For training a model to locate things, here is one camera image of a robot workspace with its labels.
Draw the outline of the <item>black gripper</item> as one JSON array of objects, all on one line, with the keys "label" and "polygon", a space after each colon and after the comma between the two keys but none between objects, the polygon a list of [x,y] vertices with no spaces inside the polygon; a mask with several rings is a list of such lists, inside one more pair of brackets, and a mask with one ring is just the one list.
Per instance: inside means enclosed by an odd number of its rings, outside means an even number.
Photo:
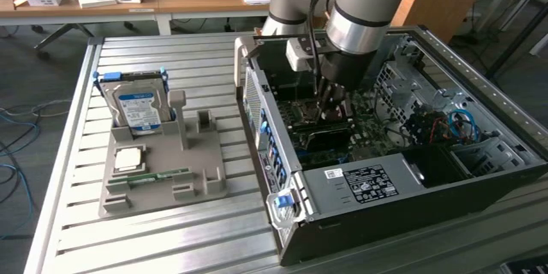
[{"label": "black gripper", "polygon": [[317,107],[321,119],[345,119],[352,116],[348,95],[357,89],[375,52],[351,54],[333,52],[324,55],[317,85]]}]

